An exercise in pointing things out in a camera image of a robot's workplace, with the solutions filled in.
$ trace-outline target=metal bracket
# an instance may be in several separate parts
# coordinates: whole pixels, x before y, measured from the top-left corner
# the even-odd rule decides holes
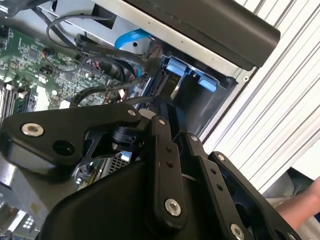
[[[104,126],[110,131],[117,126],[134,127],[140,120],[139,112],[127,104],[16,114],[3,121],[1,151],[4,158],[14,165],[51,180],[59,178],[63,181],[82,160],[88,131]],[[43,134],[35,136],[23,133],[21,127],[28,123],[40,126]],[[31,132],[35,130],[35,127],[30,128]]]
[[[214,151],[209,160],[221,172],[227,183],[227,189],[232,195],[233,205],[241,213],[241,219],[246,223],[255,239],[286,239],[290,235],[300,239],[296,233],[292,233],[289,224],[276,212],[267,200],[254,188],[254,186],[237,170],[231,161],[221,152]]]
[[[178,146],[171,140],[169,122],[151,119],[148,149],[147,219],[149,226],[165,235],[181,230],[187,223],[187,207]]]

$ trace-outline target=human hand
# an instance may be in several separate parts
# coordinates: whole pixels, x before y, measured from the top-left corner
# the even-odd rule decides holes
[[[308,195],[316,197],[320,204],[320,177],[314,180],[314,182],[305,192]]]

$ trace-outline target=metal plate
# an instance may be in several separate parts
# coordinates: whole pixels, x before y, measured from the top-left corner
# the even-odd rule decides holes
[[[44,3],[40,7],[52,15],[60,17],[69,14],[91,15],[94,6],[95,3],[90,0],[61,0],[58,1],[55,12],[53,12],[51,8],[51,2]],[[68,19],[67,22],[71,23],[73,26],[76,26],[78,31],[88,32],[97,39],[112,46],[115,44],[118,37],[139,28],[121,17],[117,17],[115,19],[112,29],[105,27],[104,25],[92,19],[71,18]],[[126,44],[121,49],[135,54],[143,54],[149,46],[150,39],[143,38],[136,40],[135,42],[137,43],[136,46],[133,44]]]
[[[94,0],[94,2],[220,73],[229,77],[237,75],[239,67],[233,63],[128,3],[122,0]]]

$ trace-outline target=electronic component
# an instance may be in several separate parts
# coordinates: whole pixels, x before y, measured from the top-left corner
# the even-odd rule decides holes
[[[10,68],[11,68],[12,70],[16,70],[17,64],[16,64],[15,62],[11,62],[11,63],[10,63]]]
[[[30,49],[29,50],[29,57],[32,59],[37,59],[38,58],[38,52],[36,50]]]
[[[46,75],[51,75],[54,72],[52,67],[50,67],[49,65],[45,65],[45,66],[40,67],[39,71],[43,74],[46,74]]]
[[[42,52],[45,54],[46,57],[52,56],[56,53],[54,49],[51,49],[49,47],[45,47]]]
[[[3,26],[0,28],[0,38],[6,39],[7,37],[9,37],[9,33],[10,33],[9,27]]]
[[[72,72],[67,72],[65,74],[65,79],[68,80],[68,81],[71,81],[72,79],[74,79],[74,74]]]
[[[76,93],[85,88],[104,85],[110,79],[102,71],[86,64],[82,65],[78,60],[46,47],[34,38],[28,37],[15,29],[1,29],[9,33],[12,32],[12,37],[5,40],[0,39],[0,43],[3,43],[4,47],[0,49],[0,76],[2,76],[0,80],[11,83],[17,88],[24,88],[29,92],[30,97],[28,99],[32,100],[32,102],[24,108],[27,112],[38,109],[58,109],[61,101],[71,99]],[[75,72],[56,74],[56,71],[47,61],[39,57],[42,53],[50,56],[50,62],[62,70],[73,69],[79,64],[80,67]],[[89,80],[86,78],[85,73],[93,75],[96,73],[96,75]],[[37,92],[38,86],[44,88],[44,91]],[[53,94],[46,94],[52,93],[52,91],[59,93],[58,100],[54,98]],[[116,95],[113,93],[109,95],[110,99],[115,97]],[[84,99],[81,104],[99,105],[104,100],[105,94],[95,94],[92,98]],[[39,108],[41,106],[39,101],[46,102],[47,106]],[[17,103],[15,103],[13,113],[16,113],[16,109]]]

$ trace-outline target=wire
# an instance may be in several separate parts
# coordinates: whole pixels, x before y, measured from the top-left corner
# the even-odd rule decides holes
[[[121,101],[119,103],[129,104],[129,105],[149,104],[149,103],[152,103],[154,100],[155,100],[154,96],[137,96],[137,97],[133,97],[133,98],[129,98],[127,100]]]
[[[46,34],[47,36],[50,38],[51,41],[52,38],[50,36],[50,29],[52,29],[53,27],[55,27],[57,24],[66,21],[68,19],[92,19],[92,20],[99,20],[99,21],[107,21],[107,20],[111,20],[112,18],[114,18],[115,16],[110,16],[110,17],[100,17],[100,16],[92,16],[92,15],[85,15],[85,14],[71,14],[71,15],[65,15],[65,16],[61,16],[58,17],[56,20],[52,21],[50,24],[48,24],[47,28],[46,28]]]
[[[41,52],[41,56],[43,57],[43,59],[50,65],[50,67],[53,68],[53,70],[55,70],[56,72],[59,72],[59,73],[73,73],[75,71],[77,71],[78,69],[80,69],[80,67],[82,66],[82,63],[79,63],[74,69],[71,69],[71,70],[63,70],[63,69],[60,69],[58,68],[56,65],[54,65],[46,56],[45,52],[42,51]]]
[[[139,40],[139,39],[143,39],[143,38],[147,38],[150,36],[152,36],[150,33],[142,30],[141,28],[133,30],[133,31],[129,31],[129,32],[121,35],[120,37],[118,37],[118,39],[114,43],[114,48],[120,49],[122,46],[124,46],[130,42],[133,42],[133,41]],[[136,76],[140,77],[142,75],[142,69],[139,67],[139,65],[135,64],[135,66],[137,67]]]
[[[134,80],[128,81],[128,82],[123,82],[123,83],[117,83],[113,85],[108,85],[108,86],[94,86],[94,87],[88,87],[80,92],[78,92],[71,100],[70,103],[70,108],[76,108],[82,100],[84,100],[86,97],[88,97],[91,94],[96,94],[96,93],[107,93],[107,92],[115,92],[119,91],[121,89],[127,89],[129,87],[132,87],[134,85],[143,83],[146,79],[148,79],[148,75],[144,74],[141,77],[138,77]]]
[[[54,21],[50,21],[47,16],[37,7],[34,7],[33,12],[35,14],[37,14],[46,24],[47,24],[47,29],[46,29],[46,34],[49,37],[49,39],[55,43],[56,45],[63,47],[63,48],[68,48],[68,49],[73,49],[75,50],[75,52],[80,55],[81,57],[84,58],[84,61],[86,59],[93,59],[93,60],[103,60],[105,62],[109,62],[110,64],[114,65],[117,68],[117,71],[119,72],[119,78],[122,82],[126,81],[126,75],[125,75],[125,71],[124,71],[124,66],[118,62],[116,59],[111,59],[111,58],[106,58],[106,57],[97,57],[97,56],[93,56],[93,57],[89,57],[87,55],[85,55],[83,52],[79,51],[78,48],[67,38],[65,37],[65,35],[63,33],[61,33],[61,31],[56,27],[57,24],[59,24],[62,21],[65,21],[67,19],[70,18],[81,18],[81,19],[94,19],[94,20],[110,20],[112,19],[114,16],[105,18],[105,17],[95,17],[95,16],[91,16],[91,15],[84,15],[84,14],[73,14],[73,15],[66,15],[66,16],[62,16],[57,18]],[[56,41],[54,41],[52,39],[52,37],[50,36],[50,30],[52,30],[61,40],[65,45],[62,45]],[[59,68],[57,68],[54,64],[52,64],[48,59],[47,56],[43,56],[44,59],[48,62],[48,64],[55,69],[58,72],[63,72],[63,73],[69,73],[69,72],[74,72],[77,69],[80,68],[81,65],[79,65],[77,68],[73,69],[73,70],[68,70],[68,71],[63,71]]]
[[[42,19],[42,21],[45,22],[45,24],[48,26],[51,23],[51,20],[38,8],[34,7],[31,9],[39,18]],[[50,35],[48,35],[49,39],[56,45],[68,48],[68,49],[76,49],[76,46],[55,26],[51,28],[51,30],[61,39],[61,41],[65,44],[62,45],[60,43],[57,43],[54,41]]]

